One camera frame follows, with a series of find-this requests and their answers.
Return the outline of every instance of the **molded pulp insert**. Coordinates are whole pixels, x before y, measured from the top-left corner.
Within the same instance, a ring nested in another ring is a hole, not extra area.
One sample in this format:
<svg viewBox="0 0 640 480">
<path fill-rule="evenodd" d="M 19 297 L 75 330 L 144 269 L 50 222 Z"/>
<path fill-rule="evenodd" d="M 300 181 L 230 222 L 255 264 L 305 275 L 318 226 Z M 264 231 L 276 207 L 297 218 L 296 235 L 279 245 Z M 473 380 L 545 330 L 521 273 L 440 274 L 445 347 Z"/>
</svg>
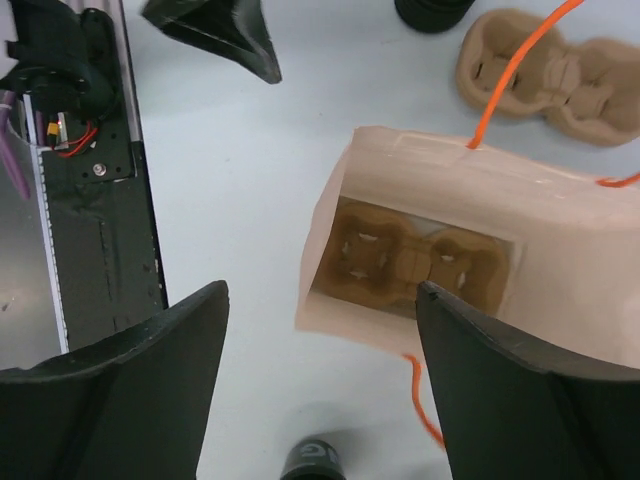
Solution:
<svg viewBox="0 0 640 480">
<path fill-rule="evenodd" d="M 523 41 L 543 19 L 516 9 L 481 16 L 465 37 L 456 70 L 460 95 L 484 108 Z M 597 38 L 568 44 L 552 28 L 510 79 L 498 111 L 543 113 L 567 135 L 596 145 L 620 145 L 640 135 L 640 49 Z"/>
<path fill-rule="evenodd" d="M 491 237 L 342 197 L 313 287 L 415 318 L 418 285 L 430 280 L 495 315 L 508 270 L 504 245 Z"/>
</svg>

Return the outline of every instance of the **black bracket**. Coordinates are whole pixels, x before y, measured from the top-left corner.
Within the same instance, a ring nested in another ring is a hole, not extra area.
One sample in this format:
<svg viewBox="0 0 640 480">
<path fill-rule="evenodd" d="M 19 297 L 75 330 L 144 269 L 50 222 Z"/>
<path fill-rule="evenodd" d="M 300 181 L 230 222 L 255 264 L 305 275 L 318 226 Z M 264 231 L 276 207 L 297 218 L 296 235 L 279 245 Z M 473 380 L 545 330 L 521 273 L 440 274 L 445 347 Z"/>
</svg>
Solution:
<svg viewBox="0 0 640 480">
<path fill-rule="evenodd" d="M 71 158 L 61 158 L 59 152 L 43 152 L 43 161 L 58 172 L 65 181 L 76 185 L 109 182 L 135 174 L 131 152 L 129 124 L 113 22 L 105 12 L 93 8 L 80 15 L 90 66 L 105 78 L 115 92 L 112 106 L 100 119 L 95 147 Z M 85 120 L 65 116 L 69 139 L 80 138 L 87 131 Z"/>
</svg>

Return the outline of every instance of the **tan foam packaging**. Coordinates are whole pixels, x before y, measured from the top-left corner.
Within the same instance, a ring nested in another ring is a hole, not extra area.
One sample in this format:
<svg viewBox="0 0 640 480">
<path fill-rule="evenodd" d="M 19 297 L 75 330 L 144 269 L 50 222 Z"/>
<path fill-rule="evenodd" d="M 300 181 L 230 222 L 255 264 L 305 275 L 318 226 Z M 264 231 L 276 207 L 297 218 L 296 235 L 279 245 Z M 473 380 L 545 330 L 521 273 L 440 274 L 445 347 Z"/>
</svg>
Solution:
<svg viewBox="0 0 640 480">
<path fill-rule="evenodd" d="M 492 10 L 467 32 L 456 68 L 460 95 L 484 108 L 507 63 L 543 19 L 516 9 Z M 543 113 L 565 134 L 601 146 L 640 135 L 640 48 L 607 38 L 581 45 L 552 28 L 511 78 L 498 111 Z"/>
<path fill-rule="evenodd" d="M 316 206 L 296 328 L 423 358 L 415 319 L 328 295 L 314 278 L 340 198 L 404 212 L 508 247 L 495 316 L 585 355 L 640 367 L 640 190 L 467 139 L 363 127 Z"/>
</svg>

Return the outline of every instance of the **pink wire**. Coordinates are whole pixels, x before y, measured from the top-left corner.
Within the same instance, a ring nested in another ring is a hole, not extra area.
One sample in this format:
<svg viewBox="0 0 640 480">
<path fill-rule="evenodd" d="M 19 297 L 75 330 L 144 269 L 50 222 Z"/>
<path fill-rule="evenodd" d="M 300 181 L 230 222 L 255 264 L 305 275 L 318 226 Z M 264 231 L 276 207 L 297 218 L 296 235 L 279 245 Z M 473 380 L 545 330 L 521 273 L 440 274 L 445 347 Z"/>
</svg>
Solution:
<svg viewBox="0 0 640 480">
<path fill-rule="evenodd" d="M 7 175 L 9 175 L 13 186 L 23 200 L 28 200 L 31 197 L 29 184 L 27 183 L 27 179 L 20 168 L 18 159 L 13 153 L 13 150 L 7 140 L 7 122 L 9 122 L 9 114 L 15 100 L 15 93 L 9 91 L 4 92 L 4 96 L 2 98 L 3 106 L 0 109 L 0 156 L 2 156 L 4 168 L 7 171 Z"/>
</svg>

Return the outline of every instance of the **beige molded tray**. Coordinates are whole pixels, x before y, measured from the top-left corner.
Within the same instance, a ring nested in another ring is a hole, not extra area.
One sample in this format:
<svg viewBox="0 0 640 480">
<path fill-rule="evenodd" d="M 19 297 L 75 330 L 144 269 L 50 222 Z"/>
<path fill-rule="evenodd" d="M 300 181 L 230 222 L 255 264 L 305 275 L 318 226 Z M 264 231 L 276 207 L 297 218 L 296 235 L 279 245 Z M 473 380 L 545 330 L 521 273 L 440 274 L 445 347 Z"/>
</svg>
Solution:
<svg viewBox="0 0 640 480">
<path fill-rule="evenodd" d="M 421 235 L 403 213 L 351 201 L 336 210 L 313 286 L 333 298 L 414 317 L 418 285 L 429 280 L 495 315 L 508 270 L 503 246 L 491 237 L 446 227 Z"/>
<path fill-rule="evenodd" d="M 516 9 L 493 10 L 469 29 L 456 67 L 460 95 L 482 109 L 522 42 L 543 19 Z M 640 135 L 640 49 L 606 38 L 581 45 L 553 28 L 511 78 L 499 112 L 543 113 L 565 134 L 615 146 Z"/>
<path fill-rule="evenodd" d="M 424 234 L 425 245 L 413 249 L 435 253 L 430 262 L 399 251 L 400 261 L 391 263 L 394 278 L 415 285 L 417 278 L 402 267 L 407 261 L 418 266 L 418 276 L 433 272 L 455 287 L 459 270 L 434 272 L 438 256 L 455 258 L 459 247 L 492 250 L 482 243 L 498 239 L 507 246 L 507 271 L 466 277 L 471 286 L 476 279 L 497 279 L 497 294 L 491 293 L 493 300 L 484 307 L 473 294 L 460 292 L 461 297 L 563 348 L 640 367 L 640 190 L 601 187 L 592 175 L 486 145 L 469 150 L 467 141 L 381 127 L 356 130 L 313 214 L 301 259 L 296 328 L 423 357 L 415 319 L 379 304 L 362 305 L 370 298 L 340 298 L 314 287 L 326 267 L 326 247 L 334 249 L 332 225 L 341 217 L 336 213 L 340 199 L 347 198 L 382 212 L 366 214 L 376 219 L 361 221 L 358 233 L 379 236 L 371 225 L 386 224 L 397 227 L 396 233 L 388 230 L 389 236 L 414 236 L 413 227 L 390 211 L 447 226 L 443 233 Z M 473 233 L 456 233 L 456 247 L 446 242 L 452 239 L 451 228 Z M 501 269 L 502 264 L 494 262 Z"/>
</svg>

